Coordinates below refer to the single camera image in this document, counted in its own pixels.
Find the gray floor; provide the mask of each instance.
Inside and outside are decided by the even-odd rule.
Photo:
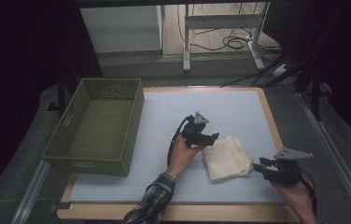
[[[105,77],[141,77],[145,87],[217,87],[255,72],[252,60],[244,54],[213,56],[211,60],[194,57],[191,72],[187,74],[182,72],[182,62],[177,57],[160,58],[149,63],[141,63],[142,61],[133,63],[130,60],[118,65],[103,63],[103,72]],[[254,77],[237,84],[249,86],[253,79]],[[311,173],[316,182],[319,219],[329,223],[351,223],[351,196],[292,89],[293,80],[294,77],[291,77],[265,90],[278,131],[286,147],[313,152],[315,155],[314,159],[301,161],[300,165]],[[49,103],[56,101],[56,97],[55,87],[42,93],[35,120],[0,177],[0,223],[12,220],[55,128],[58,113],[47,111],[47,108]],[[326,98],[321,98],[320,102],[322,124],[351,172],[351,129],[333,111]],[[61,220],[56,216],[56,204],[63,195],[67,180],[68,175],[49,169],[27,223],[84,223],[83,220]]]

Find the plaid sleeve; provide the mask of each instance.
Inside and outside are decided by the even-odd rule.
[[[162,173],[150,184],[135,209],[126,214],[122,223],[153,224],[161,221],[161,211],[171,201],[176,185],[176,177]]]

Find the aluminum rail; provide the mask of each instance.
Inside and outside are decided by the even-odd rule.
[[[36,167],[33,178],[31,179],[18,208],[16,209],[15,215],[10,222],[11,224],[26,223],[28,217],[30,216],[31,210],[33,209],[36,197],[38,196],[45,177],[47,176],[48,170],[49,165],[41,160]]]
[[[315,129],[315,131],[318,135],[318,138],[320,139],[325,150],[327,151],[328,155],[330,156],[330,160],[332,161],[336,171],[338,172],[339,177],[344,182],[344,186],[346,187],[347,191],[349,192],[349,194],[351,196],[351,173],[350,173],[349,169],[347,168],[347,165],[345,164],[344,160],[342,159],[342,156],[339,154],[338,149],[336,148],[336,146],[333,144],[332,140],[330,139],[330,136],[328,135],[323,124],[316,119],[315,115],[310,110],[310,102],[307,99],[307,96],[303,93],[300,93],[300,92],[297,92],[297,95],[302,102],[302,105],[303,105],[304,110],[307,114],[307,117],[310,120],[310,122],[312,123],[313,128]]]

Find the hand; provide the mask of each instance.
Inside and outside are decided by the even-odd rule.
[[[203,149],[204,146],[188,147],[184,138],[181,136],[181,134],[179,134],[175,140],[175,145],[172,151],[172,159],[169,167],[167,168],[167,173],[179,177],[196,154]]]
[[[297,214],[303,224],[316,224],[316,216],[313,211],[313,203],[309,191],[302,182],[295,186],[284,186],[271,182],[272,186],[277,189],[283,196],[289,207]]]

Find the metal frame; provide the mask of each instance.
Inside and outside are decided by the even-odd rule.
[[[190,30],[231,28],[256,28],[253,37],[248,38],[247,44],[257,68],[263,70],[265,66],[258,53],[257,45],[268,7],[269,2],[265,2],[261,13],[190,16],[189,5],[185,5],[184,72],[190,71]]]

